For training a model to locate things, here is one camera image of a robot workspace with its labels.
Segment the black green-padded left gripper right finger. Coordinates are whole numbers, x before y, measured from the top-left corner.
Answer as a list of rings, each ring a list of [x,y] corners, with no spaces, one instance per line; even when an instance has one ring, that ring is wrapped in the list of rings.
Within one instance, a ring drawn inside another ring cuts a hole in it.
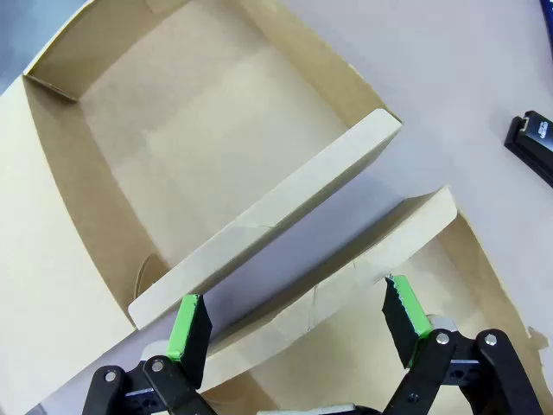
[[[507,334],[487,329],[466,338],[432,320],[407,277],[385,277],[382,311],[407,373],[386,414],[426,414],[442,386],[461,390],[474,414],[540,414],[542,408]]]

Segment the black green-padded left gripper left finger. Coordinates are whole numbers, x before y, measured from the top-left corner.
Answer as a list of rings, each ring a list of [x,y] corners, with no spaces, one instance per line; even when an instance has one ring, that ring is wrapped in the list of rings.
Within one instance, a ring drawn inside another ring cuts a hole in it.
[[[213,414],[202,398],[213,325],[202,295],[186,295],[163,354],[142,358],[129,372],[103,366],[94,373],[85,414]]]

